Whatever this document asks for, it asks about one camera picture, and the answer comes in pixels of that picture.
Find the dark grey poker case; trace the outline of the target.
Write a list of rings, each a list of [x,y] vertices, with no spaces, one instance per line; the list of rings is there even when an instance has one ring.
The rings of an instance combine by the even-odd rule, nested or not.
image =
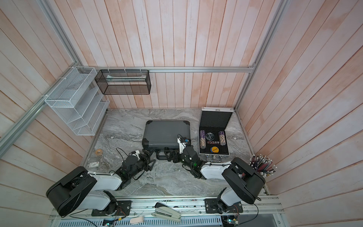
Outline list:
[[[191,142],[190,122],[185,120],[149,120],[146,122],[142,146],[154,150],[158,160],[167,160],[164,151],[179,151],[178,138]]]

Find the silver aluminium poker case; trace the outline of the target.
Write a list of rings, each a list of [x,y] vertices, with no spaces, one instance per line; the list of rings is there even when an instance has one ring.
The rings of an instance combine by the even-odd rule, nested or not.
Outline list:
[[[226,127],[234,112],[233,108],[224,107],[203,107],[199,120],[199,132],[206,132],[206,148],[201,149],[199,145],[199,154],[206,156],[207,161],[221,162],[224,156],[229,156],[227,143],[221,146],[219,142],[219,131],[224,131],[226,136]],[[219,147],[219,153],[212,153],[211,147]]]

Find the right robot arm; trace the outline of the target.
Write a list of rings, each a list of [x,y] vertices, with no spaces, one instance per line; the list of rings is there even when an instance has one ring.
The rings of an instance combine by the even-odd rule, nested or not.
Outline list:
[[[241,211],[236,204],[243,201],[254,204],[260,201],[265,179],[249,164],[240,158],[234,158],[225,163],[211,163],[199,158],[193,146],[180,146],[179,150],[165,150],[163,156],[157,155],[159,160],[182,163],[186,170],[197,179],[220,179],[228,183],[215,199],[206,199],[207,213],[227,213]]]

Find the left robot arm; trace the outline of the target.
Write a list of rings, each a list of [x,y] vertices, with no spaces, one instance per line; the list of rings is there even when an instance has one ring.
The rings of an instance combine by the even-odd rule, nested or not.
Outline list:
[[[153,152],[133,151],[114,173],[100,174],[89,172],[79,166],[52,185],[46,197],[61,217],[77,209],[92,209],[107,216],[118,211],[118,202],[110,191],[120,191],[132,181],[138,180],[137,174],[152,170],[155,160]]]

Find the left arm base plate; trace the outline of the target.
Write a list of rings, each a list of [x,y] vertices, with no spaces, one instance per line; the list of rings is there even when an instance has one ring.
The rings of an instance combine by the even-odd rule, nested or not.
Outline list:
[[[93,217],[115,216],[115,215],[128,216],[130,214],[131,203],[132,203],[131,200],[112,201],[103,210],[93,209],[91,216]]]

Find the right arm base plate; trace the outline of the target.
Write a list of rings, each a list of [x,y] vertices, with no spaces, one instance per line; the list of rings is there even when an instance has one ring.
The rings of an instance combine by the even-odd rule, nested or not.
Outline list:
[[[224,214],[224,213],[243,213],[241,203],[235,203],[232,206],[227,206],[220,199],[212,198],[205,199],[205,211],[207,214]]]

